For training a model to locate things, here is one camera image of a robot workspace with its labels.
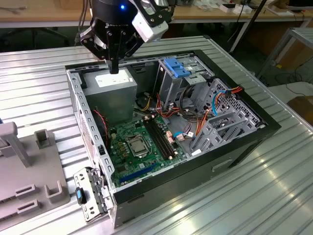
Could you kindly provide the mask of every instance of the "cpu socket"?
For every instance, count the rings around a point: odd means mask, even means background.
[[[126,141],[135,157],[143,158],[149,152],[148,146],[142,136],[130,137]]]

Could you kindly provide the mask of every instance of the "slotted metal table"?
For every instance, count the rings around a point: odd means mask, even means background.
[[[276,47],[270,53],[266,61],[264,62],[260,71],[256,74],[257,78],[260,78],[268,67],[271,65],[273,59],[278,55],[278,53],[286,54],[290,46],[286,46],[290,42],[299,40],[307,47],[313,49],[313,28],[289,28],[278,42]]]
[[[118,230],[108,216],[86,225],[74,193],[72,176],[89,160],[64,66],[94,57],[83,47],[0,54],[0,118],[14,121],[19,137],[43,128],[54,132],[71,195],[68,204],[2,234],[313,234],[312,128],[210,39],[161,40],[135,56],[187,49],[202,49],[282,128],[240,165]]]

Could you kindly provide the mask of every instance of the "blue drive bracket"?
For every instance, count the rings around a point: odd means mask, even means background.
[[[183,64],[175,58],[166,58],[164,59],[164,63],[174,73],[175,77],[187,77],[191,75],[191,72],[185,70]]]

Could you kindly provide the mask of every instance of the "ram slot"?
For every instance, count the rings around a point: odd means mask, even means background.
[[[162,158],[164,160],[167,160],[169,159],[169,157],[174,157],[175,153],[172,147],[170,146],[166,138],[162,135],[162,132],[157,126],[157,124],[153,120],[147,120],[144,121],[144,125],[149,135],[151,136],[153,142],[161,152]]]

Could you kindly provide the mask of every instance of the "motherboard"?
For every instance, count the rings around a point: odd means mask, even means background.
[[[110,134],[116,187],[186,159],[160,116],[115,126]]]

